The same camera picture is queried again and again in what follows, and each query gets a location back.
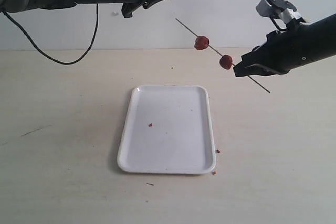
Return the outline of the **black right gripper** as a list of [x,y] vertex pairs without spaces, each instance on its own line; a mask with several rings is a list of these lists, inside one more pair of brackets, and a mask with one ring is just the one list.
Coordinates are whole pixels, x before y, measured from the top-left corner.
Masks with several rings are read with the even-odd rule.
[[285,75],[290,70],[318,60],[316,24],[288,31],[274,30],[266,42],[241,56],[234,67],[235,77]]

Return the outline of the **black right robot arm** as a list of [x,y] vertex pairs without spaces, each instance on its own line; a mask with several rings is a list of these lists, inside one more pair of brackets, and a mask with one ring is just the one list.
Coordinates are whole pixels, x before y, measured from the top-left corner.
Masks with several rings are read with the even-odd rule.
[[290,70],[335,56],[335,14],[310,25],[272,31],[267,40],[242,55],[236,77],[285,75]]

